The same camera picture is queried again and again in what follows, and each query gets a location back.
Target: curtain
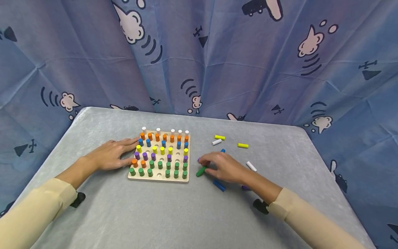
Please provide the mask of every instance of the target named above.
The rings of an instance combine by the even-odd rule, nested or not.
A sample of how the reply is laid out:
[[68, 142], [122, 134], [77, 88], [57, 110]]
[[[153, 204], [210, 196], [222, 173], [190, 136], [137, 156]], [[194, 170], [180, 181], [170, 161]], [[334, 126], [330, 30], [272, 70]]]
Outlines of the curtain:
[[0, 1], [0, 215], [98, 106], [301, 127], [375, 245], [398, 247], [397, 12], [393, 0]]

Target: table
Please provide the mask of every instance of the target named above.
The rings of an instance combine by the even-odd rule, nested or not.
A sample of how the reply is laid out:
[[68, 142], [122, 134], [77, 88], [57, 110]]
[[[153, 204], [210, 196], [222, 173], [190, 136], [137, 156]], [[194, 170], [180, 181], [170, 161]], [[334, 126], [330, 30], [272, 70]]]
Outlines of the table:
[[[191, 157], [220, 151], [285, 186], [326, 214], [366, 248], [375, 248], [305, 131], [299, 127], [87, 107], [21, 196], [110, 139], [141, 127], [191, 133]], [[211, 146], [214, 135], [226, 140]], [[236, 144], [248, 143], [249, 149]], [[191, 162], [188, 184], [131, 181], [128, 168], [97, 172], [80, 188], [85, 201], [68, 208], [32, 248], [309, 248], [285, 223], [252, 207], [258, 197], [226, 184], [221, 192]]]

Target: left hand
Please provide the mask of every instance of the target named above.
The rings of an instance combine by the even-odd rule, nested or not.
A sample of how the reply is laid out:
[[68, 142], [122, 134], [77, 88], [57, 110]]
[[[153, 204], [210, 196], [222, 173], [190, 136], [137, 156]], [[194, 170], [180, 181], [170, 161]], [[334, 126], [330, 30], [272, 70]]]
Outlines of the left hand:
[[123, 153], [134, 150], [138, 145], [138, 139], [138, 137], [133, 139], [126, 138], [117, 142], [109, 140], [92, 152], [83, 156], [83, 158], [92, 163], [96, 169], [106, 171], [130, 165], [132, 158], [121, 160], [120, 156]]

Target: forearm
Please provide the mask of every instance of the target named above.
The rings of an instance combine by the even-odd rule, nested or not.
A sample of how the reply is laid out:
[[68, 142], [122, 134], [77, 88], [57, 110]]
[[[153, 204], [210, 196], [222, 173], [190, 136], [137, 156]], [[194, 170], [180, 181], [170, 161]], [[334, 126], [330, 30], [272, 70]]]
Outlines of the forearm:
[[282, 191], [280, 186], [249, 169], [245, 171], [242, 179], [242, 184], [248, 186], [268, 205], [275, 201], [279, 193]]
[[269, 205], [271, 214], [285, 221], [312, 248], [363, 248], [357, 240], [292, 191], [282, 189], [255, 172], [247, 173], [244, 184]]
[[76, 197], [70, 184], [54, 178], [33, 189], [0, 219], [0, 248], [30, 248]]
[[74, 189], [78, 189], [97, 168], [97, 165], [94, 165], [90, 160], [81, 157], [55, 178], [69, 183]]

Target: hand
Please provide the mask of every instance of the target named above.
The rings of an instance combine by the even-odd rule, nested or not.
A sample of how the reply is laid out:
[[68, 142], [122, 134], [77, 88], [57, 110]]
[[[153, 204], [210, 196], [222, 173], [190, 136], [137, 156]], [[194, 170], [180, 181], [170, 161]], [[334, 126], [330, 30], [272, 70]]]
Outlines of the hand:
[[96, 169], [106, 171], [118, 169], [131, 164], [132, 158], [121, 160], [120, 156], [125, 152], [134, 150], [137, 145], [138, 137], [133, 139], [126, 138], [117, 142], [109, 140], [92, 152], [83, 156], [83, 158], [92, 163]]
[[208, 165], [210, 162], [217, 166], [217, 170], [206, 169], [205, 172], [226, 182], [243, 184], [244, 178], [251, 172], [232, 156], [223, 152], [211, 152], [201, 156], [199, 159], [199, 163], [202, 165]]

